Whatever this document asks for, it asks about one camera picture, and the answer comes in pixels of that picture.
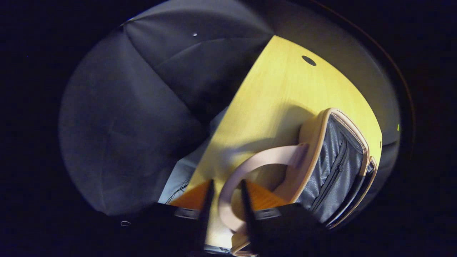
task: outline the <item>wooden tabletop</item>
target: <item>wooden tabletop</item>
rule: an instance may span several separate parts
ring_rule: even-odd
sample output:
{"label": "wooden tabletop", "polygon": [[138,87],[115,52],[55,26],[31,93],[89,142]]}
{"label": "wooden tabletop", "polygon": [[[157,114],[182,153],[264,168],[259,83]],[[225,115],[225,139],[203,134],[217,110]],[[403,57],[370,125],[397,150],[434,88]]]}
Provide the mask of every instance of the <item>wooden tabletop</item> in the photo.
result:
{"label": "wooden tabletop", "polygon": [[[273,36],[230,103],[187,187],[189,190],[214,179],[207,244],[232,246],[233,233],[219,218],[217,203],[233,170],[259,151],[296,145],[300,125],[330,107],[342,110],[358,126],[368,142],[370,155],[379,163],[381,130],[362,94],[324,59]],[[283,166],[266,166],[250,174],[249,179],[273,190],[283,180],[284,172]],[[237,213],[239,198],[234,202]]]}

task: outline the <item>pink strap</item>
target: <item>pink strap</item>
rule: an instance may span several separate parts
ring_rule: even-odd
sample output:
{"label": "pink strap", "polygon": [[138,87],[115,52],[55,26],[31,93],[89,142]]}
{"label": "pink strap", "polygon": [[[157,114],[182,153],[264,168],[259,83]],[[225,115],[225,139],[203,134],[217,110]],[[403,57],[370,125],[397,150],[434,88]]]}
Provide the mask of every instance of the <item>pink strap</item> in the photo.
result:
{"label": "pink strap", "polygon": [[225,182],[219,195],[219,216],[223,223],[231,230],[239,231],[244,229],[244,221],[240,220],[232,210],[232,195],[235,188],[249,172],[267,165],[284,164],[296,167],[306,153],[308,145],[288,145],[261,151],[238,166],[232,175]]}

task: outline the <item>dark background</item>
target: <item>dark background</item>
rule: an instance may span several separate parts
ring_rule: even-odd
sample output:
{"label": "dark background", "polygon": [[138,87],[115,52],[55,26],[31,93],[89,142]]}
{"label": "dark background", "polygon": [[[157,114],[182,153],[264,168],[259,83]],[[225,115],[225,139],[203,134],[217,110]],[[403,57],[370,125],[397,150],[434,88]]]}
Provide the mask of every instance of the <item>dark background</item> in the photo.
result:
{"label": "dark background", "polygon": [[[60,98],[78,62],[100,39],[158,2],[1,3],[6,165],[0,255],[113,255],[111,221],[92,210],[65,171],[57,139]],[[328,239],[322,255],[455,255],[456,4],[320,2],[392,56],[409,84],[417,118],[412,159],[403,160],[366,210]]]}

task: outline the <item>yellow wooden table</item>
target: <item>yellow wooden table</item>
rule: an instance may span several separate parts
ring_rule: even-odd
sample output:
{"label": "yellow wooden table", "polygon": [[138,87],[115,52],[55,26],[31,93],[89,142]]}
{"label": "yellow wooden table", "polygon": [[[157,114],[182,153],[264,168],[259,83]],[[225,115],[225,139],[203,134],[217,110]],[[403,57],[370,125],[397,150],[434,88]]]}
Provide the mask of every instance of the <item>yellow wooden table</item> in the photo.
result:
{"label": "yellow wooden table", "polygon": [[[316,65],[305,61],[306,57]],[[297,144],[300,125],[330,107],[342,110],[358,126],[368,142],[371,156],[379,163],[381,130],[362,94],[324,59],[273,36],[230,103],[187,187],[190,190],[214,179],[207,244],[232,246],[233,233],[219,218],[217,202],[233,170],[259,151]],[[281,183],[284,172],[285,167],[267,166],[250,174],[249,179],[272,190]],[[239,198],[234,202],[237,213]]]}

